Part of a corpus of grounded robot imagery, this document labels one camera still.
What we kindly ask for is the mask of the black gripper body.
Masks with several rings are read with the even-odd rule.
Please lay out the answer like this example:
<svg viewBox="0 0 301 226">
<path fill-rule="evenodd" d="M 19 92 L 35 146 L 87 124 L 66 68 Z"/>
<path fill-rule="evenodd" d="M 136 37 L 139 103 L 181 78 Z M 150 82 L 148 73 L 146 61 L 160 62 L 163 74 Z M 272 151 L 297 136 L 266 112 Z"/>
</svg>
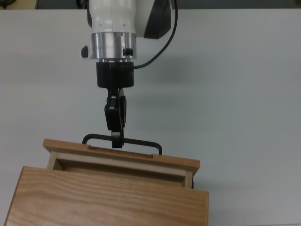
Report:
<svg viewBox="0 0 301 226">
<path fill-rule="evenodd" d="M 97 86 L 106 89 L 121 89 L 134 86 L 133 62 L 97 62 Z"/>
</svg>

